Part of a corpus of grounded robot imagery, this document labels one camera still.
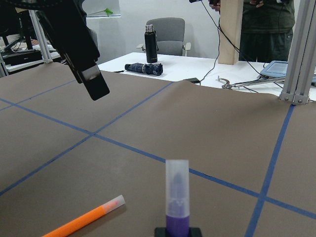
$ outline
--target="wooden beam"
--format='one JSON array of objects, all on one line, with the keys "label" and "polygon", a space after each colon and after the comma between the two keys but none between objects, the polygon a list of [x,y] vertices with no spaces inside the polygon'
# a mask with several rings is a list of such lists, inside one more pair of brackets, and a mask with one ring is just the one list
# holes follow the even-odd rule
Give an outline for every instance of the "wooden beam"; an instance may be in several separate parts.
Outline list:
[{"label": "wooden beam", "polygon": [[[221,0],[220,26],[231,42],[239,48],[243,0]],[[220,53],[218,62],[221,64],[235,64],[238,53],[220,33]]]}]

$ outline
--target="brown table surface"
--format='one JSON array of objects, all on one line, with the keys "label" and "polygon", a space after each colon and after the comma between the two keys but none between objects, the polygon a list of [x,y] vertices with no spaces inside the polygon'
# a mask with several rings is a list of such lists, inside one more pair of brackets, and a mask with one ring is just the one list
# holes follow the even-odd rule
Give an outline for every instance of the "brown table surface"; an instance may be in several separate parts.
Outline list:
[{"label": "brown table surface", "polygon": [[0,236],[39,237],[123,195],[74,237],[165,226],[166,159],[190,163],[204,237],[316,236],[316,105],[102,72],[92,101],[67,66],[0,79]]}]

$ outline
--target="green shirt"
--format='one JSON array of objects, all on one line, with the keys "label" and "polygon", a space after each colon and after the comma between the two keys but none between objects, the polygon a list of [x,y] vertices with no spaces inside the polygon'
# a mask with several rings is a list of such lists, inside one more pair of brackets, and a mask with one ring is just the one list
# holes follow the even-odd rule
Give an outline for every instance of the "green shirt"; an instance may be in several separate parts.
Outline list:
[{"label": "green shirt", "polygon": [[250,34],[277,34],[289,32],[294,24],[294,1],[277,3],[269,0],[269,3],[256,8],[250,0],[243,1],[242,33]]}]

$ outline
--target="purple marker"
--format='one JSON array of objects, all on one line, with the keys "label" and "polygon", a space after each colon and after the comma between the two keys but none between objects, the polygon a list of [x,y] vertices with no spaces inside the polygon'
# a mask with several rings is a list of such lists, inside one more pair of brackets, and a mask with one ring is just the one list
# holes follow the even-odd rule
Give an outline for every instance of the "purple marker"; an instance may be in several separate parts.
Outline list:
[{"label": "purple marker", "polygon": [[166,160],[166,228],[171,237],[189,236],[189,161]]}]

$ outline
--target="black water bottle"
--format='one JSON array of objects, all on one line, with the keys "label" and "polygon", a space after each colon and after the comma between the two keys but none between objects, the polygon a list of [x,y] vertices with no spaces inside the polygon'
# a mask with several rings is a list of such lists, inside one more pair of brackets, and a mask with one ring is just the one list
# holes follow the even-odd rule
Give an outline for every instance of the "black water bottle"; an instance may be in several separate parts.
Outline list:
[{"label": "black water bottle", "polygon": [[153,25],[146,25],[145,32],[145,47],[146,57],[148,63],[157,62],[157,41],[156,32],[154,31]]}]

